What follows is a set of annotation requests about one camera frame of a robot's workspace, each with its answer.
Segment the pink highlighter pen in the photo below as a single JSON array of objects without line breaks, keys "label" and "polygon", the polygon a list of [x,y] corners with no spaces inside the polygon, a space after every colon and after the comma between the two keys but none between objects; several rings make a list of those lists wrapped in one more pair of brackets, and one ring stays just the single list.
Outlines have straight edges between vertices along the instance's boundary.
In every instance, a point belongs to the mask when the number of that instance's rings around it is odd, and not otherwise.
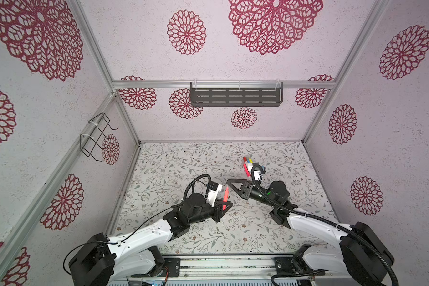
[{"label": "pink highlighter pen", "polygon": [[226,187],[226,190],[224,191],[224,198],[223,198],[223,202],[224,202],[224,205],[223,205],[223,210],[226,210],[226,208],[227,208],[227,202],[228,202],[228,199],[229,199],[229,187]]},{"label": "pink highlighter pen", "polygon": [[249,166],[248,166],[248,161],[245,160],[243,162],[243,167],[244,167],[244,170],[245,170],[245,173],[246,173],[247,177],[251,177],[250,171],[249,171]]}]

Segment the grey slotted wall shelf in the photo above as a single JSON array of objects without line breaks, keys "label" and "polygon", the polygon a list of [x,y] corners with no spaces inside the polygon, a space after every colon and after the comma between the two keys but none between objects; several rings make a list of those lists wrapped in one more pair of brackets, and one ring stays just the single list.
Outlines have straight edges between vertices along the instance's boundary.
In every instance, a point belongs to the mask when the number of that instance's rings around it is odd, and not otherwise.
[{"label": "grey slotted wall shelf", "polygon": [[189,92],[193,107],[279,107],[283,89],[274,88],[199,88],[191,82]]}]

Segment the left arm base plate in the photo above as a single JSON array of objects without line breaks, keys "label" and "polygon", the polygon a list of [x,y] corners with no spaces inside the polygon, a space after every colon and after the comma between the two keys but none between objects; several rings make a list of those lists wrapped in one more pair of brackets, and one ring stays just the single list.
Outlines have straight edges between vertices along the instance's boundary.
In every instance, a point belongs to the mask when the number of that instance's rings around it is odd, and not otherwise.
[{"label": "left arm base plate", "polygon": [[181,270],[181,259],[180,258],[164,258],[163,263],[158,263],[149,273],[147,274],[134,274],[132,278],[175,278],[180,275]]}]

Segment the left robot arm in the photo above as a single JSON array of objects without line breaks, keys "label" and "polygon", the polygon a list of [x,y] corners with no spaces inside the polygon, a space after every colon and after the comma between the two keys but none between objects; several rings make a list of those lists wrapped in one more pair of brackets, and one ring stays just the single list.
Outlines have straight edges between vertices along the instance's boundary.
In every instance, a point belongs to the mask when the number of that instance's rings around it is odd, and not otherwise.
[{"label": "left robot arm", "polygon": [[126,235],[93,235],[70,251],[64,270],[76,286],[106,286],[133,275],[153,277],[164,267],[158,247],[186,234],[192,224],[213,219],[220,222],[233,204],[215,199],[208,202],[195,193],[153,224]]}]

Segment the aluminium front rail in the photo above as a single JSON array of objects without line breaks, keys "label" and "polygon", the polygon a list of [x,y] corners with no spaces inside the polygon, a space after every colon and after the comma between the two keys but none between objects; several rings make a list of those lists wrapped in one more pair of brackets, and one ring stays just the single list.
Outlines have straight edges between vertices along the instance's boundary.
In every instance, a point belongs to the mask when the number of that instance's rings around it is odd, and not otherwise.
[{"label": "aluminium front rail", "polygon": [[[127,282],[134,274],[147,274],[164,258],[180,258],[180,275],[170,280],[189,281],[237,281],[237,280],[265,280],[277,274],[274,258],[284,255],[183,255],[183,256],[156,256],[138,255],[133,257],[125,266],[118,262],[108,266],[99,273],[98,278],[88,278],[86,283],[80,278],[74,279],[75,285],[80,286],[109,286],[116,282]],[[309,279],[313,275],[294,276],[296,280]],[[164,280],[161,277],[138,278],[139,280]]]}]

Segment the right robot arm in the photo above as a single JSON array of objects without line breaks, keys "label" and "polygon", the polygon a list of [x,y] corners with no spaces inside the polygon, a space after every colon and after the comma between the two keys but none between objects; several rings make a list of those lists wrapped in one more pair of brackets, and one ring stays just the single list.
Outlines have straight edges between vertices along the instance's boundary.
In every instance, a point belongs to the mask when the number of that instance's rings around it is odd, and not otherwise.
[{"label": "right robot arm", "polygon": [[348,274],[362,286],[380,286],[387,276],[392,285],[398,285],[392,268],[393,255],[367,224],[333,222],[298,208],[289,201],[290,192],[282,181],[274,181],[268,188],[253,179],[229,179],[227,185],[244,200],[272,207],[270,216],[277,224],[310,234],[334,247],[334,251],[301,247],[294,256],[294,277],[330,271]]}]

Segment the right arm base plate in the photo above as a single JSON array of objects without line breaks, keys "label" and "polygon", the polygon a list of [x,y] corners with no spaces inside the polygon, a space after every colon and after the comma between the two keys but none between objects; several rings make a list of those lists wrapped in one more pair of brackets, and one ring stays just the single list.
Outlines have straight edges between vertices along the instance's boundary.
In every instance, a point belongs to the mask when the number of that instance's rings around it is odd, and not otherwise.
[{"label": "right arm base plate", "polygon": [[274,258],[276,273],[278,275],[320,275],[325,274],[326,270],[312,269],[301,257],[280,256]]}]

